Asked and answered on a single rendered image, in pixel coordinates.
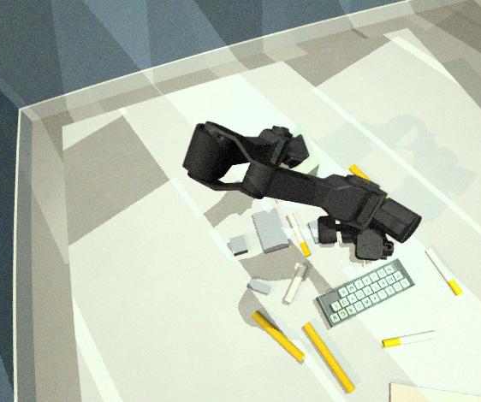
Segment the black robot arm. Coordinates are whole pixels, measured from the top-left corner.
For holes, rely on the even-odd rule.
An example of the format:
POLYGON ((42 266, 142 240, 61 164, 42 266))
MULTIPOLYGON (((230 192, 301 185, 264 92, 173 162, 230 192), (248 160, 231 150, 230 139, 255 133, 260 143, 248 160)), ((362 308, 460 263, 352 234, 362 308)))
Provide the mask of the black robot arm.
POLYGON ((280 167, 296 167, 310 156, 303 134, 273 125, 258 136, 244 136, 214 121, 199 123, 182 167, 187 175, 213 191, 240 191, 249 197, 276 198, 322 208, 336 221, 354 227, 354 255, 360 260, 386 260, 395 244, 405 243, 422 216, 399 204, 380 185, 357 174, 324 178, 280 167), (301 136, 300 136, 301 135, 301 136), (219 179, 233 165, 250 163, 242 182, 219 179), (354 218, 357 220, 355 221, 354 218), (375 228, 368 228, 369 224, 375 228))

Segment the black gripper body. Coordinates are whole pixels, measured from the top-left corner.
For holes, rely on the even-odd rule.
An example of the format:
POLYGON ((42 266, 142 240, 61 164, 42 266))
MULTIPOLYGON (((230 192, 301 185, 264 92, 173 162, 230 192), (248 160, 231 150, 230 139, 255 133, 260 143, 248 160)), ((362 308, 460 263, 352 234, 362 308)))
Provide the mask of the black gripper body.
POLYGON ((340 222, 336 224, 336 220, 329 216, 320 216, 318 218, 318 242, 321 245, 329 245, 337 242, 336 232, 341 232, 342 240, 353 238, 354 227, 340 222))

